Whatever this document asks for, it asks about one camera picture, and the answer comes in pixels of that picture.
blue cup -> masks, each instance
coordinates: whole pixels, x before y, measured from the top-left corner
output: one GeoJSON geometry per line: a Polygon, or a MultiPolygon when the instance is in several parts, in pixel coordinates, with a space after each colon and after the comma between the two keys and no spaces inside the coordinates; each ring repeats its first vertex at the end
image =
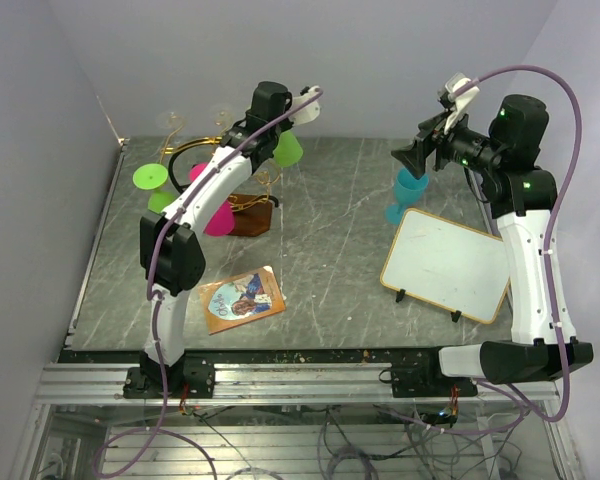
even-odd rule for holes
{"type": "Polygon", "coordinates": [[[427,174],[417,179],[406,168],[401,169],[393,185],[393,193],[398,203],[387,207],[385,211],[387,220],[394,225],[400,225],[405,210],[420,200],[427,185],[429,185],[427,174]]]}

white wall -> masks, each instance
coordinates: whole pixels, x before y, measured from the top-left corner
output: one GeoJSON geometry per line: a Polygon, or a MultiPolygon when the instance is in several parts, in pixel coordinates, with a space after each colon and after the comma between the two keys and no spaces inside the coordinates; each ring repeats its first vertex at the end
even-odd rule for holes
{"type": "MultiPolygon", "coordinates": [[[[582,107],[584,136],[576,175],[559,216],[561,269],[578,338],[594,345],[594,363],[573,375],[568,420],[588,477],[600,479],[600,0],[560,0],[525,59],[562,75],[582,107]]],[[[561,89],[522,73],[511,92],[547,103],[551,120],[538,164],[561,183],[571,156],[573,114],[561,89]]]]}
{"type": "Polygon", "coordinates": [[[0,0],[0,479],[70,319],[118,150],[42,0],[0,0]]]}
{"type": "MultiPolygon", "coordinates": [[[[325,89],[320,122],[300,135],[411,136],[439,111],[436,91],[461,70],[517,63],[556,0],[51,0],[122,136],[210,134],[209,108],[242,115],[260,80],[325,89]]],[[[487,122],[506,83],[482,96],[487,122]]]]}

whiteboard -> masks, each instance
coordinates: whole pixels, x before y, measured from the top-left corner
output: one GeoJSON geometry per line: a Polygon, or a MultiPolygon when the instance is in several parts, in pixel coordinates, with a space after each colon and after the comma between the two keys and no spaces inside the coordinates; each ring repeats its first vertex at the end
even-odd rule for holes
{"type": "Polygon", "coordinates": [[[393,240],[380,282],[481,323],[492,323],[509,284],[498,237],[410,208],[393,240]]]}

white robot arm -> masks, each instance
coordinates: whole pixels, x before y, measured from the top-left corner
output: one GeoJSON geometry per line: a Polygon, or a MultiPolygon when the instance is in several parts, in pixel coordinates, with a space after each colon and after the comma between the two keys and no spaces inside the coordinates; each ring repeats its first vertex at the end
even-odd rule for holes
{"type": "Polygon", "coordinates": [[[489,127],[489,136],[470,130],[466,109],[479,90],[454,95],[469,79],[456,74],[440,94],[445,111],[419,125],[408,146],[392,155],[416,177],[436,153],[434,170],[454,162],[482,177],[480,189],[490,204],[504,241],[511,275],[511,342],[443,347],[440,369],[450,377],[486,378],[491,383],[553,380],[562,374],[549,299],[545,256],[549,255],[560,328],[567,340],[570,370],[593,358],[591,344],[578,342],[562,290],[555,238],[543,249],[551,209],[557,198],[553,176],[535,166],[549,122],[546,106],[526,95],[508,95],[489,127]]]}
{"type": "MultiPolygon", "coordinates": [[[[184,355],[183,331],[187,301],[191,289],[204,273],[205,261],[197,238],[227,197],[246,181],[260,165],[271,158],[281,132],[292,126],[313,121],[320,114],[315,101],[319,87],[306,88],[292,97],[286,87],[274,82],[261,82],[255,90],[251,108],[243,121],[236,123],[222,138],[209,164],[185,192],[168,205],[161,215],[147,212],[140,224],[140,262],[149,276],[150,264],[158,232],[169,221],[174,224],[160,248],[152,290],[160,292],[152,300],[152,318],[160,302],[157,332],[164,364],[169,377],[177,384],[184,355]],[[265,128],[279,119],[276,128],[265,128]],[[240,154],[236,149],[254,137],[240,154]]],[[[159,358],[153,332],[141,354],[143,373],[159,383],[159,358]]]]}

green plastic cup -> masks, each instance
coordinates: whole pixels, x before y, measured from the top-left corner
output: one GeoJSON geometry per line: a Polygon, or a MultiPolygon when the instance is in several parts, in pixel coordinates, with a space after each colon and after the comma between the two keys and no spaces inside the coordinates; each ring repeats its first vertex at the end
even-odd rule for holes
{"type": "Polygon", "coordinates": [[[302,158],[302,146],[290,130],[282,132],[278,139],[278,146],[273,151],[273,160],[282,168],[295,165],[302,158]]]}
{"type": "Polygon", "coordinates": [[[149,205],[147,208],[154,213],[160,213],[165,207],[171,205],[175,199],[176,196],[171,192],[154,190],[149,197],[149,205]]]}
{"type": "Polygon", "coordinates": [[[133,184],[140,190],[155,190],[167,183],[167,167],[159,163],[147,163],[133,172],[133,184]]]}

